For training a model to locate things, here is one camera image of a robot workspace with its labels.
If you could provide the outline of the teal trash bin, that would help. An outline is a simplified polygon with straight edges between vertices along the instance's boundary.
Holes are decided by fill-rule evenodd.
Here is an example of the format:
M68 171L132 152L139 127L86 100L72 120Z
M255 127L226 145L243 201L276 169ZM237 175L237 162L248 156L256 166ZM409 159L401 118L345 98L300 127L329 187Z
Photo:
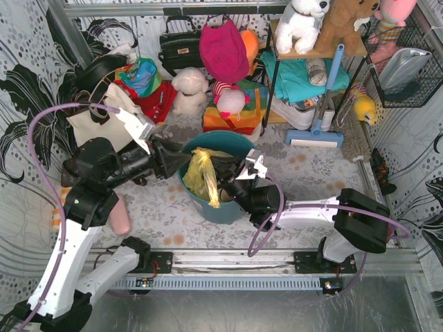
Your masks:
M227 200L219 183L221 169L216 157L243 159L255 145L243 135L232 131L209 131L185 144L183 152L190 161L178 171L178 179L191 198L196 211L205 220L230 225L246 215L234 200Z

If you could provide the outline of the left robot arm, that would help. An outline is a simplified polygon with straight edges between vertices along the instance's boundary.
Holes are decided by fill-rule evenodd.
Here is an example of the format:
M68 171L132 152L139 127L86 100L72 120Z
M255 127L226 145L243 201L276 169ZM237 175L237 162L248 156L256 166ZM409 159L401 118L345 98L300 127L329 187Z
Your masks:
M151 263L150 245L129 237L108 261L80 276L93 242L117 205L114 188L148 171L169 178L190 159L182 145L158 137L148 142L147 149L136 147L123 154L117 154L106 138L84 143L74 158L80 180L66 197L64 221L44 275L31 297L3 317L1 330L21 331L33 322L41 331L81 331L94 304L111 286Z

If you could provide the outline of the blue floor mop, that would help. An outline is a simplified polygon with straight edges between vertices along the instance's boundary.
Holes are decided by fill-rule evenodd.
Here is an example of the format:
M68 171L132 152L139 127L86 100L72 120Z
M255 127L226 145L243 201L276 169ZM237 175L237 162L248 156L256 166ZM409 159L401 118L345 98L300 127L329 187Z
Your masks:
M320 104L318 115L315 117L315 123L309 131L301 131L296 129L288 130L285 143L299 147L326 147L340 148L343 145L344 136L342 133L329 132L322 130L326 106L331 96L332 88L338 74L338 69L345 51L345 45L339 44L336 48L332 65L328 74L326 92L323 101Z

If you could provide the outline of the yellow trash bag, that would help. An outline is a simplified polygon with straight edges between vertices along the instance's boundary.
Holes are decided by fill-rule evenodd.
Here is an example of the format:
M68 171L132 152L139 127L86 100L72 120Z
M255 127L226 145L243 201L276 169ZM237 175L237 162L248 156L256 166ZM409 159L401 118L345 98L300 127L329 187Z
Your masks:
M207 201L212 208L220 208L220 202L215 170L210 157L227 155L222 151L201 147L193 149L188 170L182 178L185 187L195 196Z

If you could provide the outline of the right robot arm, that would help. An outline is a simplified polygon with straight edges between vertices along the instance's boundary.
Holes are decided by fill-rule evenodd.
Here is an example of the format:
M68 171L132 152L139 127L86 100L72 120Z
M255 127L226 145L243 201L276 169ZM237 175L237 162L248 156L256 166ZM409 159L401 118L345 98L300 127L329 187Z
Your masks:
M263 157L212 157L217 185L250 216L257 234L247 255L255 256L276 230L331 228L315 253L296 258L299 273L332 273L357 252L382 254L388 237L388 208L350 188L318 201L290 201L263 164Z

